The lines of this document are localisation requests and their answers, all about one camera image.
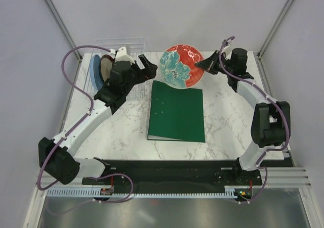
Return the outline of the red teal floral plate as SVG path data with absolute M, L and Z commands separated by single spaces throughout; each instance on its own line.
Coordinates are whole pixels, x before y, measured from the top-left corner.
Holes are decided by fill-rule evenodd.
M 170 47 L 159 60 L 163 82 L 176 89 L 194 87 L 204 75 L 195 65 L 202 60 L 204 57 L 193 46 L 177 44 Z

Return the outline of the dark red beige plate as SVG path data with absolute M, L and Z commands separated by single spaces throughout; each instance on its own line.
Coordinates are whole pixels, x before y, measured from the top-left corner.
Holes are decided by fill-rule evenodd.
M 103 85 L 105 85 L 106 80 L 110 78 L 110 71 L 112 69 L 113 63 L 114 59 L 110 55 L 103 55 L 101 57 L 99 64 L 99 73 Z

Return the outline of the light blue plate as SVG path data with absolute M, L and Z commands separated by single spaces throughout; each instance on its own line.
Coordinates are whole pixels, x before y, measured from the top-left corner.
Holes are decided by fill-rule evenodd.
M 95 90 L 100 90 L 103 87 L 104 81 L 101 74 L 101 58 L 99 55 L 94 55 L 90 60 L 90 79 Z

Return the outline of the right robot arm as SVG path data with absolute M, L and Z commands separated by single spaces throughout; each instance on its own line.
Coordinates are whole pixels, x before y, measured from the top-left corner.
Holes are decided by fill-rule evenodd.
M 233 181 L 244 184 L 250 172 L 259 168 L 268 152 L 280 151 L 279 146 L 290 138 L 290 105 L 268 96 L 247 71 L 248 52 L 235 48 L 229 59 L 225 53 L 214 51 L 208 58 L 197 62 L 196 67 L 216 75 L 227 75 L 227 83 L 253 108 L 252 141 L 238 158 L 239 167 L 232 171 Z

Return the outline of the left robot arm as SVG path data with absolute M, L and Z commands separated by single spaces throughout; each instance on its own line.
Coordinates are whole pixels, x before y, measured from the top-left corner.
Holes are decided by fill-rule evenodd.
M 157 66 L 139 55 L 143 68 L 130 56 L 115 58 L 110 77 L 91 99 L 89 110 L 71 127 L 52 139 L 43 138 L 38 144 L 40 172 L 46 172 L 64 185 L 76 177 L 94 178 L 100 184 L 111 179 L 111 172 L 99 158 L 77 159 L 75 154 L 83 142 L 125 102 L 132 88 L 156 77 Z

